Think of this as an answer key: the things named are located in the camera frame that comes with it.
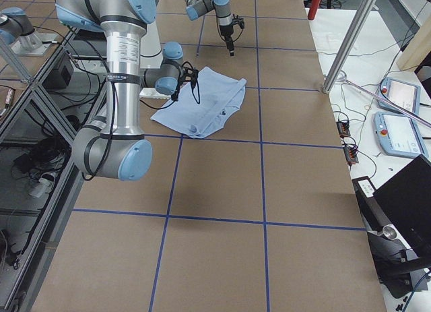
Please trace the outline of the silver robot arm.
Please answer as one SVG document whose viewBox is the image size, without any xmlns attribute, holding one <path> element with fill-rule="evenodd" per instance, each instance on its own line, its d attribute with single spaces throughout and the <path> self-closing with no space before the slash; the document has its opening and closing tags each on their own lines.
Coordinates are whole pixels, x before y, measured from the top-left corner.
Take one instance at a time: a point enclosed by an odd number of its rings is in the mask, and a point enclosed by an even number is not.
<svg viewBox="0 0 431 312">
<path fill-rule="evenodd" d="M 156 21 L 156 0 L 56 0 L 55 6 L 62 24 L 106 37 L 106 106 L 78 131 L 72 160 L 87 181 L 139 180 L 153 156 L 140 127 L 139 94 L 155 88 L 177 98 L 182 48 L 168 43 L 158 68 L 141 69 L 141 40 Z"/>
<path fill-rule="evenodd" d="M 230 0 L 184 0 L 186 13 L 191 21 L 197 20 L 211 11 L 215 11 L 218 31 L 226 44 L 229 55 L 234 56 L 234 15 L 231 12 Z"/>
</svg>

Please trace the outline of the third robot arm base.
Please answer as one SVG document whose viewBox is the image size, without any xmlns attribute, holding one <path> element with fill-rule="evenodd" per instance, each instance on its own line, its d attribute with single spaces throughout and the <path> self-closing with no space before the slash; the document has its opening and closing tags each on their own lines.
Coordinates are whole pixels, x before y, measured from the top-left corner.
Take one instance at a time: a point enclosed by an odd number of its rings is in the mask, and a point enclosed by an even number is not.
<svg viewBox="0 0 431 312">
<path fill-rule="evenodd" d="M 57 35 L 38 32 L 23 9 L 8 7 L 1 10 L 1 40 L 17 55 L 43 56 Z"/>
</svg>

